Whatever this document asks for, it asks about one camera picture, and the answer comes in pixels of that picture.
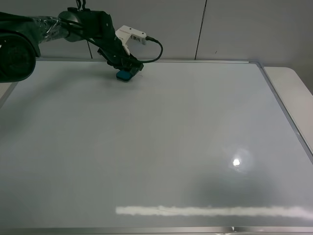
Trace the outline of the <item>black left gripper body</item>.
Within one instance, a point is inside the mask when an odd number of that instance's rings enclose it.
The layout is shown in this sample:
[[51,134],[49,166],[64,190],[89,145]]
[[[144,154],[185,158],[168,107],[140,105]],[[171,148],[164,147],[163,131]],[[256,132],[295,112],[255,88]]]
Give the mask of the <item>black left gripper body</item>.
[[97,43],[100,45],[98,53],[115,69],[130,73],[142,71],[143,64],[125,51],[121,40],[117,36],[97,39]]

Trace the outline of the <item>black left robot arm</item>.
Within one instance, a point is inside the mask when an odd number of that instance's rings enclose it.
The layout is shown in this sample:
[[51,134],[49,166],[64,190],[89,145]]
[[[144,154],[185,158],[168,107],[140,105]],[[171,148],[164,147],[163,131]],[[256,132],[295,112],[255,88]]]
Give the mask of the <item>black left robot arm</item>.
[[108,65],[118,70],[117,79],[128,82],[144,67],[115,33],[112,18],[104,11],[91,11],[86,2],[69,7],[58,17],[0,14],[0,81],[20,82],[34,71],[41,56],[39,45],[65,39],[86,40],[96,45]]

